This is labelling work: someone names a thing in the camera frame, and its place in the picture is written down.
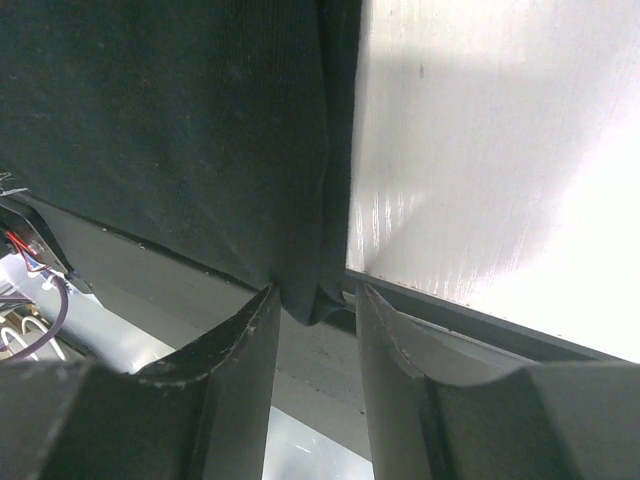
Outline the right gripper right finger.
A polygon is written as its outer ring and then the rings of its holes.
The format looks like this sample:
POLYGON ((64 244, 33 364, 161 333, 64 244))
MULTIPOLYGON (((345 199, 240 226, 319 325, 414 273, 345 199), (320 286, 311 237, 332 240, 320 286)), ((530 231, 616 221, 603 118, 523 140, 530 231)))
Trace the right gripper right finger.
POLYGON ((356 293, 366 418, 378 479, 635 479, 639 368, 508 367, 356 293))

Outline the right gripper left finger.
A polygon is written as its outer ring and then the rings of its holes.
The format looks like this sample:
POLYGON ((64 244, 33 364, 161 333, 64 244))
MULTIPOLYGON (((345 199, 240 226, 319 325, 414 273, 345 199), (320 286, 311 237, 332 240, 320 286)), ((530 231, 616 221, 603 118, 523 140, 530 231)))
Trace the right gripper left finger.
POLYGON ((1 366, 5 479, 258 479, 280 325, 267 286, 134 374, 84 360, 1 366))

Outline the black daisy t-shirt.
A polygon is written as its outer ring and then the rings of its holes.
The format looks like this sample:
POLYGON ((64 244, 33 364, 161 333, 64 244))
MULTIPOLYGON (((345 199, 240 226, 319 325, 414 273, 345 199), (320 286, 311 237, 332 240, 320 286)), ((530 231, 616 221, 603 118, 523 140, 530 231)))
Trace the black daisy t-shirt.
POLYGON ((341 308, 358 1, 5 1, 1 169, 60 209, 341 308))

